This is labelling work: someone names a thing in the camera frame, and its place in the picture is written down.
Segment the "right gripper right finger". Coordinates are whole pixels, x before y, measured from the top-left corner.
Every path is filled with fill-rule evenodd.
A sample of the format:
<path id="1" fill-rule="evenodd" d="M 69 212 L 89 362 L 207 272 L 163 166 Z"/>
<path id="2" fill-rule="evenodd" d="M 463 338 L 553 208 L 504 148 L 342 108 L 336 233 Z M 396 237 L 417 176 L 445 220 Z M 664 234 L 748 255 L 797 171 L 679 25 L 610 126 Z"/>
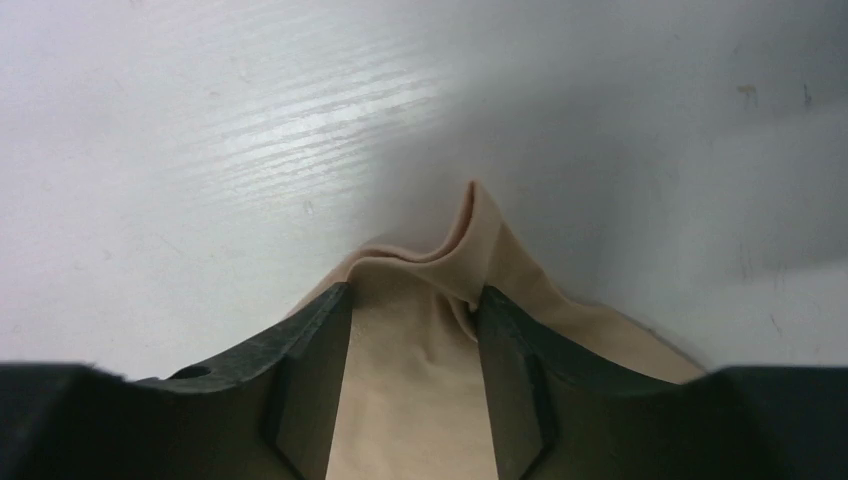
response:
<path id="1" fill-rule="evenodd" d="M 843 367 L 728 367 L 676 385 L 486 287 L 475 316 L 502 479 L 843 479 Z"/>

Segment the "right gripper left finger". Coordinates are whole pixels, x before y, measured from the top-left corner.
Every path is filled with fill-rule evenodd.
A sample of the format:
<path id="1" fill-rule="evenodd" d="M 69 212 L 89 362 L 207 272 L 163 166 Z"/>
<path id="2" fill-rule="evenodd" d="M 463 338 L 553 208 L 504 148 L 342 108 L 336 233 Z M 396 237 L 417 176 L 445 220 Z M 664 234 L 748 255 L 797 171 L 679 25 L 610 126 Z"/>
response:
<path id="1" fill-rule="evenodd" d="M 351 331 L 348 285 L 167 378 L 1 367 L 5 479 L 323 479 Z"/>

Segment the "beige t shirt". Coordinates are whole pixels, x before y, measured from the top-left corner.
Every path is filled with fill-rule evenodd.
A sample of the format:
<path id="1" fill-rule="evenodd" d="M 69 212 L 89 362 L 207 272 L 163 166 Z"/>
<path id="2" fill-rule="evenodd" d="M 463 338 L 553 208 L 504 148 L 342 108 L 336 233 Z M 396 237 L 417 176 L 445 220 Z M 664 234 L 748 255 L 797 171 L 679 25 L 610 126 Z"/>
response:
<path id="1" fill-rule="evenodd" d="M 468 185 L 451 231 L 427 253 L 362 247 L 315 287 L 354 294 L 329 457 L 332 479 L 493 479 L 496 463 L 471 315 L 485 286 L 533 319 L 639 373 L 682 383 L 702 369 L 617 311 L 564 296 Z"/>

